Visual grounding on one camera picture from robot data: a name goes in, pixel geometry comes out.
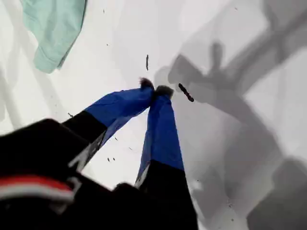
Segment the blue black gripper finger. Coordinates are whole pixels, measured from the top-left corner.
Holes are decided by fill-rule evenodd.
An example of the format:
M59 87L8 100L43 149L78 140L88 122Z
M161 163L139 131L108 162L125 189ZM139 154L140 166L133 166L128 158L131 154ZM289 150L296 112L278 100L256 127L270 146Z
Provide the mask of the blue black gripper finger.
M197 214L188 189L171 98L158 86L147 117L147 130L136 185L144 195L149 226L157 230L196 230Z
M136 89L109 93L62 124L77 140L66 140L64 153L76 156L88 145L99 150L128 121L145 111L153 101L154 85L146 78Z

